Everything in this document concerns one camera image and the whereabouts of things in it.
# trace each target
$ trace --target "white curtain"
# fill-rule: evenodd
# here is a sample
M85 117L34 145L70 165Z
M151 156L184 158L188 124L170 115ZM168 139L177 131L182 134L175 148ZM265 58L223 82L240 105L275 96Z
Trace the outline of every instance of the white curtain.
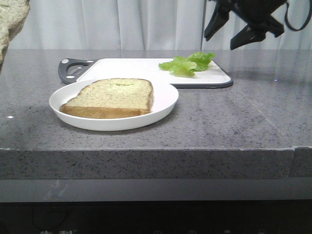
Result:
M289 0L289 20L300 27L308 0ZM246 24L235 14L209 42L203 38L215 2L206 0L30 0L31 10L12 49L228 50ZM286 6L273 16L284 24ZM239 49L312 49L312 22Z

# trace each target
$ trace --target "toast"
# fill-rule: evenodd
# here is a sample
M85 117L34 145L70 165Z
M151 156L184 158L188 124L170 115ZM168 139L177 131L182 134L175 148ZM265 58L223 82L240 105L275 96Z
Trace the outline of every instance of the toast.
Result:
M22 30L29 0L0 0L0 72L10 41Z
M148 80L102 79L84 87L59 110L85 118L125 118L150 113L153 100L153 86Z

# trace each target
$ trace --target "cable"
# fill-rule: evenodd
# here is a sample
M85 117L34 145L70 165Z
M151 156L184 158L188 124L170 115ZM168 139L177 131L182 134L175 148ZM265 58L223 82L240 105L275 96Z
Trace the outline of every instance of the cable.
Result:
M32 216L32 224L35 228L39 229L39 230L45 230L45 231L51 231L53 229L59 228L67 219L69 213L71 212L72 209L67 209L65 211L65 215L63 217L63 219L56 225L54 225L53 227L49 227L49 228L45 228L45 227L40 227L39 225L36 224L35 222L35 208L33 207L31 210L31 216Z
M306 19L306 21L303 23L303 25L301 26L301 28L294 28L293 26L291 26L291 24L289 23L289 21L288 21L288 8L289 8L289 2L286 2L286 14L285 14L285 23L286 23L286 25L287 25L287 27L290 29L290 30L292 30L292 31L300 31L300 30L302 30L302 29L304 29L307 25L308 25L308 23L309 23L309 21L310 21L310 19L311 19L311 16L312 16L312 0L309 0L309 5L310 5L310 8L309 8L309 14L308 14L308 16L307 16L307 19Z

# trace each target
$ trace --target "countertop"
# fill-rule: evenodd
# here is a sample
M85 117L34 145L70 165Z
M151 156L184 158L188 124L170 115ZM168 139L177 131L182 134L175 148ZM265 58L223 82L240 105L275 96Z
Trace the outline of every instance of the countertop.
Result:
M233 79L178 89L164 119L96 132L50 108L64 58L172 58L195 51L9 50L0 74L0 178L282 179L312 176L312 51L212 51Z

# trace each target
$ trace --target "green lettuce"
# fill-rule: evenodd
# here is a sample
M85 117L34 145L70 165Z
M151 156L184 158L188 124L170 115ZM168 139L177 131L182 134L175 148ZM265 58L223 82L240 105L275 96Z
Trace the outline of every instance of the green lettuce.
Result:
M160 63L158 66L176 76L194 76L194 72L207 70L214 56L214 53L197 52L187 58L175 56L172 61Z

